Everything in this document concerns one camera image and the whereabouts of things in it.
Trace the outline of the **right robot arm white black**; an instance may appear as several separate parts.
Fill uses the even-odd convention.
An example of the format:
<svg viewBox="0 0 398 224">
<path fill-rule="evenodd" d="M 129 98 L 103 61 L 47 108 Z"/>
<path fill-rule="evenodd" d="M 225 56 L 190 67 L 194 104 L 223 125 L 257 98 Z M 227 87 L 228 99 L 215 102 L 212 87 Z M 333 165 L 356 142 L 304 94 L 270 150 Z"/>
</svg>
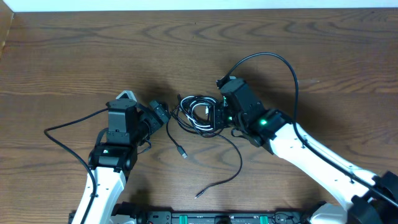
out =
<svg viewBox="0 0 398 224">
<path fill-rule="evenodd" d="M 306 133 L 292 118 L 265 109 L 242 78 L 222 78 L 221 122 L 242 132 L 256 147 L 305 172 L 337 201 L 319 203 L 302 223 L 397 223 L 397 175 L 378 176 L 340 157 Z"/>
</svg>

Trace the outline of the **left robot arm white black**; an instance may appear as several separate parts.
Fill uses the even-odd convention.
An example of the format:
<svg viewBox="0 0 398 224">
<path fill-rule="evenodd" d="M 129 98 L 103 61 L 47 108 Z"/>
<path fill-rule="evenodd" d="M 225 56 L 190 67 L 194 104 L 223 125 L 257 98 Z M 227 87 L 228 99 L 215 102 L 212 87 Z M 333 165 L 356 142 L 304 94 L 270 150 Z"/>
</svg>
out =
<svg viewBox="0 0 398 224">
<path fill-rule="evenodd" d="M 100 131 L 88 158 L 90 174 L 73 223 L 109 223 L 129 173 L 137 161 L 137 148 L 170 119 L 166 103 L 153 100 L 143 106 L 133 99 L 107 102 L 108 127 Z"/>
</svg>

